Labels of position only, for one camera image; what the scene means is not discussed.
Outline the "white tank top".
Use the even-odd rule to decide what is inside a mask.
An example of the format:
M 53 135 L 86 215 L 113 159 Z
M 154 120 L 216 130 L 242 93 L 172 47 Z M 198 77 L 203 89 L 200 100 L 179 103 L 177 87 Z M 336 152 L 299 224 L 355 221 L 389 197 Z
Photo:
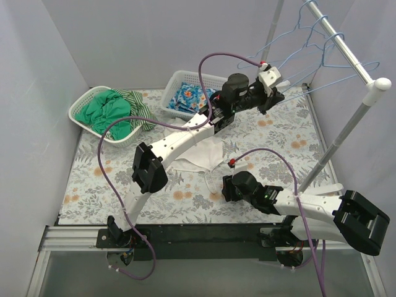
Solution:
M 203 173 L 211 194 L 217 193 L 212 171 L 223 162 L 223 141 L 217 137 L 206 138 L 176 158 L 170 165 L 174 170 Z

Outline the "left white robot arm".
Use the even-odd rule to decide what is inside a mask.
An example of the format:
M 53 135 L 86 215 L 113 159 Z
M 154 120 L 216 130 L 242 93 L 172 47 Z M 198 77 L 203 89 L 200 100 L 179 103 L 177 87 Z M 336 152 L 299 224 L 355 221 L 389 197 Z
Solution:
M 117 227 L 111 231 L 110 240 L 117 247 L 126 247 L 132 239 L 130 229 L 146 201 L 166 186 L 169 165 L 200 141 L 229 126 L 236 113 L 257 108 L 266 114 L 284 99 L 276 88 L 281 81 L 282 77 L 275 68 L 260 72 L 252 84 L 246 75 L 232 74 L 222 89 L 213 93 L 200 112 L 183 126 L 182 131 L 150 145 L 139 144 L 132 166 L 130 191 L 123 199 L 121 214 L 114 218 Z

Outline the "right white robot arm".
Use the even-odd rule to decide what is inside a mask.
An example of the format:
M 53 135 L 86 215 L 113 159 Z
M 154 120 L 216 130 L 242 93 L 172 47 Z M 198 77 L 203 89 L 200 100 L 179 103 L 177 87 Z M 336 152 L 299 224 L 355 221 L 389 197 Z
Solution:
M 280 186 L 262 185 L 248 171 L 222 180 L 227 202 L 245 200 L 262 213 L 294 217 L 280 230 L 281 241 L 287 246 L 311 238 L 347 243 L 370 256 L 381 251 L 390 218 L 356 191 L 347 190 L 342 196 L 301 194 L 296 198 Z

